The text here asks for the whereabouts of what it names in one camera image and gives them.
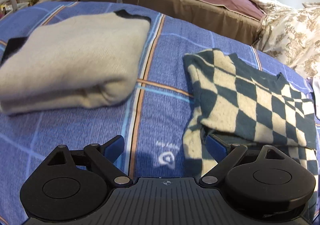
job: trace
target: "checkered sweater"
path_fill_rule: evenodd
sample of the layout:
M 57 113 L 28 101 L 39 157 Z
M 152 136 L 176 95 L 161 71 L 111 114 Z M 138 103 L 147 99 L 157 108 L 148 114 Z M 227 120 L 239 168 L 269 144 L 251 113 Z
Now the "checkered sweater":
M 193 174 L 204 174 L 216 164 L 201 143 L 204 130 L 210 129 L 230 134 L 249 148 L 272 144 L 317 175 L 313 101 L 281 73 L 269 75 L 218 49 L 187 54 L 183 61 L 195 103 L 183 137 L 185 157 L 191 160 L 187 168 L 193 168 Z

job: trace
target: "folded sweater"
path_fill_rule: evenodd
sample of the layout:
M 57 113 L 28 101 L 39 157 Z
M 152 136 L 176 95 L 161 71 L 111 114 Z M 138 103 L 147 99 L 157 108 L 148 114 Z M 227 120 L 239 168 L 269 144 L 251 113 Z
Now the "folded sweater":
M 205 129 L 255 148 L 272 144 L 317 175 L 313 101 L 281 73 L 272 76 L 218 49 L 187 54 L 183 61 L 195 101 L 183 136 L 188 175 L 203 175 L 216 164 L 201 142 Z
M 82 15 L 40 26 L 0 67 L 5 114 L 114 105 L 132 92 L 150 19 Z

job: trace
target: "blue bedsheet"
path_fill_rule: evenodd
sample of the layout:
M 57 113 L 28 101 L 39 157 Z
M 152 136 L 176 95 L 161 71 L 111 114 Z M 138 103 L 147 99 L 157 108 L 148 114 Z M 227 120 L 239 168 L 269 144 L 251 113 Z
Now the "blue bedsheet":
M 152 20 L 140 60 L 139 79 L 128 100 L 95 110 L 74 108 L 13 117 L 0 115 L 0 216 L 10 225 L 19 225 L 26 219 L 19 199 L 23 182 L 59 144 L 68 145 L 70 150 L 82 149 L 89 143 L 103 144 L 120 134 L 125 138 L 126 151 L 115 164 L 122 171 L 133 177 L 182 176 L 182 135 L 193 110 L 191 84 L 182 63 L 185 53 L 212 47 L 225 54 L 235 52 L 254 68 L 273 75 L 282 72 L 294 87 L 311 98 L 310 84 L 270 56 L 193 24 L 128 4 L 46 2 L 22 9 L 0 21 L 0 57 L 9 38 L 28 36 L 40 25 L 119 9 Z M 66 38 L 75 34 L 70 32 Z

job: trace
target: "brown bed skirt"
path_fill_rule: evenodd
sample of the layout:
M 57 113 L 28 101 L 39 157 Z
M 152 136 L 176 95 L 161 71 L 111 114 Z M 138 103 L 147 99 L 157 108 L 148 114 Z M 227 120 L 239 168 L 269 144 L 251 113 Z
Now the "brown bed skirt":
M 85 1 L 116 2 L 116 0 Z M 199 0 L 123 0 L 123 2 L 140 5 L 190 22 L 248 45 L 252 45 L 255 41 L 260 25 L 257 20 Z

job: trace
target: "silver screw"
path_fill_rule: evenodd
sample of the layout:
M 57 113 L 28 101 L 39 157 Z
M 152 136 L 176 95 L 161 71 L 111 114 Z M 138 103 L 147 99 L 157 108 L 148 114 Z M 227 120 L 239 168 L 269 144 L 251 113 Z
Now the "silver screw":
M 130 179 L 125 176 L 119 176 L 119 177 L 115 178 L 115 183 L 117 183 L 117 184 L 126 184 L 128 182 L 130 182 Z
M 204 183 L 212 184 L 212 183 L 216 183 L 218 179 L 217 177 L 214 177 L 214 176 L 205 176 L 202 178 L 202 181 Z

